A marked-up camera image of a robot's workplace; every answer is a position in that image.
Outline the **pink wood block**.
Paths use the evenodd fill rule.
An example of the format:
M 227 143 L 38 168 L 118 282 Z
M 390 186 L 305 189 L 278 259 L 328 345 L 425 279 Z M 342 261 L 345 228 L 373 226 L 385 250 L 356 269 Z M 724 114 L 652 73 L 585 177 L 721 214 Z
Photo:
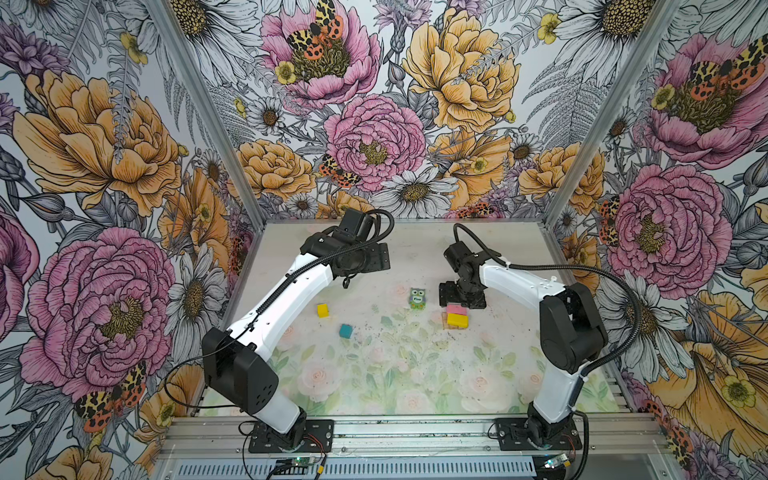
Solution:
M 463 315 L 463 316 L 468 315 L 468 310 L 459 304 L 449 304 L 445 307 L 445 310 L 448 314 Z

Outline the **yellow long wood block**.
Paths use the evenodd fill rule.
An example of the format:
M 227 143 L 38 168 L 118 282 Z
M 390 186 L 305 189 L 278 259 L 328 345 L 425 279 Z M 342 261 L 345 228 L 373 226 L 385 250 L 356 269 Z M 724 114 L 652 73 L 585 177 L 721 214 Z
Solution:
M 446 314 L 446 325 L 451 329 L 467 329 L 469 327 L 469 318 L 463 314 Z

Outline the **green owl number toy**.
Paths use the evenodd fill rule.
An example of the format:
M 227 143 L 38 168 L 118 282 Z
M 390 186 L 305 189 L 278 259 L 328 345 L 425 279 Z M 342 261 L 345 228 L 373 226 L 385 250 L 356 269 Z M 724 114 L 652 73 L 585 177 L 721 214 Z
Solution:
M 409 306 L 413 310 L 424 310 L 426 306 L 426 291 L 423 288 L 412 288 L 409 295 Z

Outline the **teal small cube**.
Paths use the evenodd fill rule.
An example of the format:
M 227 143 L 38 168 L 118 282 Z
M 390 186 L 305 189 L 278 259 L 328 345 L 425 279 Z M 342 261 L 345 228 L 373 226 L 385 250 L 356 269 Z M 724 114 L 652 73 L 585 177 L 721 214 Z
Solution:
M 348 324 L 342 324 L 339 330 L 339 335 L 344 339 L 350 339 L 353 334 L 353 327 Z

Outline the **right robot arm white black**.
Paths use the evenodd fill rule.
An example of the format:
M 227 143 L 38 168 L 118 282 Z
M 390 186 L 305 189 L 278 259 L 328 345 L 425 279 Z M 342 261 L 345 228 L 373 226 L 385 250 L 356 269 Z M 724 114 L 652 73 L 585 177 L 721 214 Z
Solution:
M 474 253 L 462 241 L 451 244 L 443 256 L 458 278 L 439 285 L 441 306 L 484 309 L 485 291 L 493 289 L 538 315 L 547 364 L 541 388 L 528 406 L 524 431 L 532 446 L 554 446 L 569 429 L 588 367 L 608 341 L 590 289 L 538 276 L 535 266 L 514 267 L 493 250 Z

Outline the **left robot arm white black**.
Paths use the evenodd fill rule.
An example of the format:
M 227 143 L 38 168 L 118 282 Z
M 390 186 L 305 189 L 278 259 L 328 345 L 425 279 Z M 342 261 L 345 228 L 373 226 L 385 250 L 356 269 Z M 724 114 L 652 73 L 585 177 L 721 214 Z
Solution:
M 306 412 L 280 391 L 269 360 L 288 327 L 334 280 L 390 268 L 385 239 L 394 216 L 381 209 L 348 210 L 340 223 L 309 236 L 281 280 L 246 315 L 202 339 L 204 381 L 266 429 L 266 440 L 285 450 L 300 446 Z

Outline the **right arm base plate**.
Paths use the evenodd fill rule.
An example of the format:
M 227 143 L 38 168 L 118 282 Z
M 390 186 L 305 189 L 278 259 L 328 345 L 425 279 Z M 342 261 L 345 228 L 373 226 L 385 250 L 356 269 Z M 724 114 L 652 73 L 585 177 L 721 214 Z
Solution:
M 492 423 L 491 435 L 502 451 L 575 451 L 582 448 L 582 439 L 572 416 L 556 424 L 537 418 L 496 418 Z

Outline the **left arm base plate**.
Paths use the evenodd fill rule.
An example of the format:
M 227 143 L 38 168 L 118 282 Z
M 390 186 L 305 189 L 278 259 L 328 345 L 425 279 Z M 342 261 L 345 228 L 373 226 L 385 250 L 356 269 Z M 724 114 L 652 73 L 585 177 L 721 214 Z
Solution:
M 329 453 L 332 450 L 333 420 L 300 420 L 288 433 L 281 434 L 257 420 L 249 435 L 251 454 Z

